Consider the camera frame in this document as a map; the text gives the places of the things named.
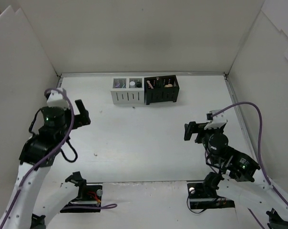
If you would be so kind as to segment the black eyeliner pencil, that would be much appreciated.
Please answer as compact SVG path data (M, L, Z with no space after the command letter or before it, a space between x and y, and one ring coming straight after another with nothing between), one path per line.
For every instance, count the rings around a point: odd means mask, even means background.
M155 81L155 87L156 88L160 88L160 78L159 77L156 77L156 81Z

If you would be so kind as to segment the pink makeup applicator stick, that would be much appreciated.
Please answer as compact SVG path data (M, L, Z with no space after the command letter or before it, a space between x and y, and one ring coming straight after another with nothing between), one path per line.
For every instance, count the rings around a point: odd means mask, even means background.
M149 80L147 80L146 82L147 82L147 84L148 84L148 86L149 86L150 89L153 89L153 88L154 88L153 85L150 83Z

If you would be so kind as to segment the green white tube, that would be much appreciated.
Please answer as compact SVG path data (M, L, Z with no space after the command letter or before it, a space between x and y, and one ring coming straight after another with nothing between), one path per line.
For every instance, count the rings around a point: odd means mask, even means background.
M135 87L135 82L134 81L130 81L130 87L131 88Z

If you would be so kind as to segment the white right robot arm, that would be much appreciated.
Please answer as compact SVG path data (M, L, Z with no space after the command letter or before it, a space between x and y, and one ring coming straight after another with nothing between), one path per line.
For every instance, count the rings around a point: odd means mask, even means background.
M200 214L207 209L233 208L240 204L268 216L270 229L288 229L288 193L266 179L260 165L249 155L228 145L225 123L185 124L184 140L196 134L202 144L206 164L214 168L204 180L188 183L187 206Z

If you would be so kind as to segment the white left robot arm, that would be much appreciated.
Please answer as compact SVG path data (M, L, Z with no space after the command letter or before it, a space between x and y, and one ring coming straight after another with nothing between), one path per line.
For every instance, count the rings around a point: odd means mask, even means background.
M85 198L87 181L77 171L69 175L42 206L35 206L55 157L62 152L62 145L70 142L70 132L91 123L82 100L75 103L80 112L78 115L74 115L71 107L46 106L39 109L44 124L22 149L17 180L0 218L0 229L45 229L71 200Z

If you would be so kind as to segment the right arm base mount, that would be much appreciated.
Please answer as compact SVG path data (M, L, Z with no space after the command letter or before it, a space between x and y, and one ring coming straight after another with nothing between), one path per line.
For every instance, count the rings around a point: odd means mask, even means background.
M201 214L209 209L235 208L234 201L212 192L207 194L203 182L187 183L187 208L194 214Z

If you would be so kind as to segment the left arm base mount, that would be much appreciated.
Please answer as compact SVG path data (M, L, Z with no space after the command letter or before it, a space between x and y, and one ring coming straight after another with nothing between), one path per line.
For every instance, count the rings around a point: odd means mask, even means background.
M71 200L60 213L99 213L102 195L102 184L89 183L84 189L82 197Z

